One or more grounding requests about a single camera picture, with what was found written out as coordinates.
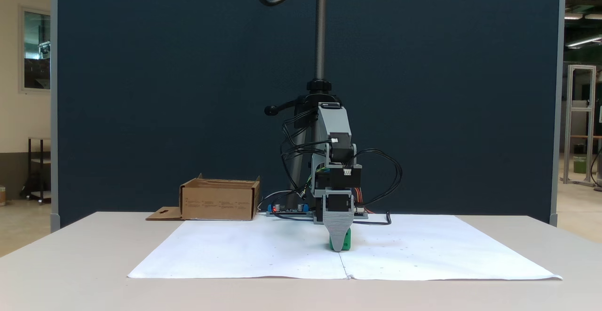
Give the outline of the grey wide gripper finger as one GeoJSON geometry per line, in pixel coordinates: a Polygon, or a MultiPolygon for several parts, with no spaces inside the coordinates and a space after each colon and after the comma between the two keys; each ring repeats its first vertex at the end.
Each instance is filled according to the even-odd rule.
{"type": "Polygon", "coordinates": [[[331,249],[335,252],[348,251],[352,245],[351,226],[354,213],[324,212],[323,225],[329,232],[331,249]]]}

